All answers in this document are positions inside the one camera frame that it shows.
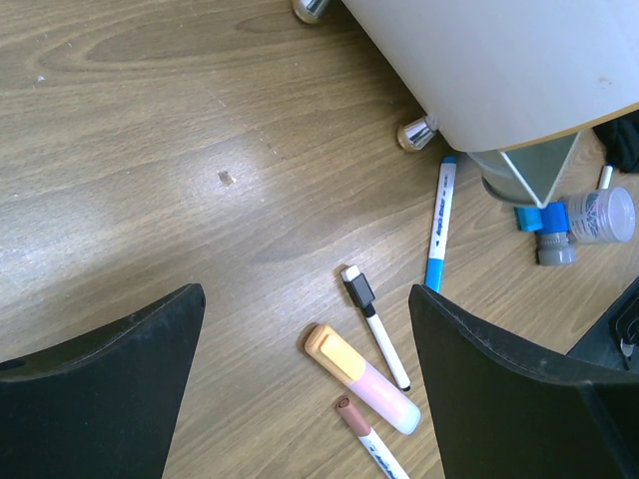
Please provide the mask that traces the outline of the clear jar of paper clips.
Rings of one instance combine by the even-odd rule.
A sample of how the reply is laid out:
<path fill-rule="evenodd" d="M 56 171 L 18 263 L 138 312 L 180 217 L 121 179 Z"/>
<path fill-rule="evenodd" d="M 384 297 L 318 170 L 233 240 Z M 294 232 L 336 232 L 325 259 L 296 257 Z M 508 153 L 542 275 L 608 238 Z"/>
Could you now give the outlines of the clear jar of paper clips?
<path fill-rule="evenodd" d="M 622 187 L 567 196 L 562 203 L 570 235 L 577 242 L 628 242 L 635 233 L 635 206 Z"/>

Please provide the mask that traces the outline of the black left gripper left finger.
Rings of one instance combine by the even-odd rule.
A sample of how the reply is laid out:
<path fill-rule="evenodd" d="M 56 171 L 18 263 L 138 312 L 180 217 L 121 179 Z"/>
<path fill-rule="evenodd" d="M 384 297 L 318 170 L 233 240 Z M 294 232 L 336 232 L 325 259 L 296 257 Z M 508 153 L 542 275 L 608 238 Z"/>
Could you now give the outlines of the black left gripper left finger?
<path fill-rule="evenodd" d="M 186 284 L 2 362 L 2 477 L 162 477 L 205 307 L 203 288 Z"/>

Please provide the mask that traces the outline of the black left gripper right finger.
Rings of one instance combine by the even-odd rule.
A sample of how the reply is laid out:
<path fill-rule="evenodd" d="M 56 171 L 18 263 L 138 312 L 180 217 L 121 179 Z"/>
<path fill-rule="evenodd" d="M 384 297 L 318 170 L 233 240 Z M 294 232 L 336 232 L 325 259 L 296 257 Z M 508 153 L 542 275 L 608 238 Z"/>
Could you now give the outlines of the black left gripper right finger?
<path fill-rule="evenodd" d="M 637 374 L 554 352 L 425 285 L 408 305 L 445 477 L 637 477 Z"/>

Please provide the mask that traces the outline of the white rounded drawer organizer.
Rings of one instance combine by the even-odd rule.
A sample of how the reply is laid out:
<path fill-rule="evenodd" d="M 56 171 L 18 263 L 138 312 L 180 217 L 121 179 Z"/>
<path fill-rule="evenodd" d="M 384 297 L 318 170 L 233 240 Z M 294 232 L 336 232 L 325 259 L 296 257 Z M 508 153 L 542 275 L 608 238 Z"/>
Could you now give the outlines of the white rounded drawer organizer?
<path fill-rule="evenodd" d="M 350 1 L 422 108 L 408 151 L 442 136 L 485 188 L 546 206 L 577 135 L 638 107 L 634 1 Z"/>

